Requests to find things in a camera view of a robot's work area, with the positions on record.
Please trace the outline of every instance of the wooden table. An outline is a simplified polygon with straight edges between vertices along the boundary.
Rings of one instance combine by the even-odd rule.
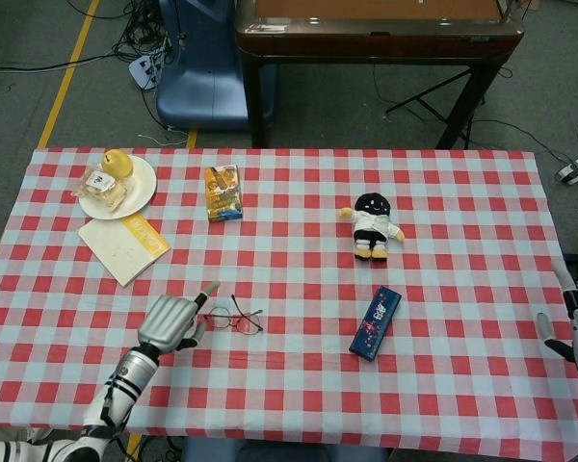
[[[524,33],[496,0],[238,0],[237,8],[253,147],[267,144],[262,65],[380,63],[469,66],[436,146],[451,148]]]

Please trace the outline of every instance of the glasses frame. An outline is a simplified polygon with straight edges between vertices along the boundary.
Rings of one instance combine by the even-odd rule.
[[[231,295],[231,299],[233,300],[233,304],[235,305],[236,310],[238,310],[238,313],[240,313],[239,315],[231,315],[230,311],[228,309],[224,308],[223,306],[216,306],[216,307],[212,308],[212,310],[209,313],[206,313],[205,315],[203,315],[203,318],[205,320],[214,319],[214,318],[226,319],[226,320],[228,320],[229,324],[225,327],[219,327],[219,328],[232,327],[232,328],[237,329],[238,332],[240,332],[241,334],[244,334],[244,335],[255,335],[255,334],[258,334],[259,332],[263,332],[263,327],[261,326],[261,324],[259,324],[258,322],[255,322],[252,319],[252,317],[255,317],[255,316],[263,313],[263,310],[257,310],[253,313],[245,313],[240,309],[240,306],[238,305],[238,301],[235,299],[234,294]],[[226,310],[226,312],[228,314],[227,315],[215,315],[215,314],[213,314],[212,311],[214,311],[217,308],[223,308],[224,310]],[[246,320],[250,324],[254,325],[257,330],[253,333],[242,332],[238,328],[238,322],[240,322],[241,320]]]

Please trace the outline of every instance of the white shirt on doll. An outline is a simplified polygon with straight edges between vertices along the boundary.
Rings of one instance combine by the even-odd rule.
[[[355,223],[355,231],[379,231],[386,238],[394,238],[401,230],[395,224],[392,224],[387,215],[371,215],[368,212],[354,210],[351,217]]]

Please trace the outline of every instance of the electrical outlet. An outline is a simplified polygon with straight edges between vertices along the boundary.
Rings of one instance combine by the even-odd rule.
[[[151,90],[158,85],[164,59],[165,52],[159,48],[128,65],[133,79],[142,90]]]

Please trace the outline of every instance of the plush doll's face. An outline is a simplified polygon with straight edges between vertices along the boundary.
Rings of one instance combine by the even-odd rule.
[[[391,210],[389,202],[377,192],[361,195],[355,203],[355,209],[370,215],[388,215]]]

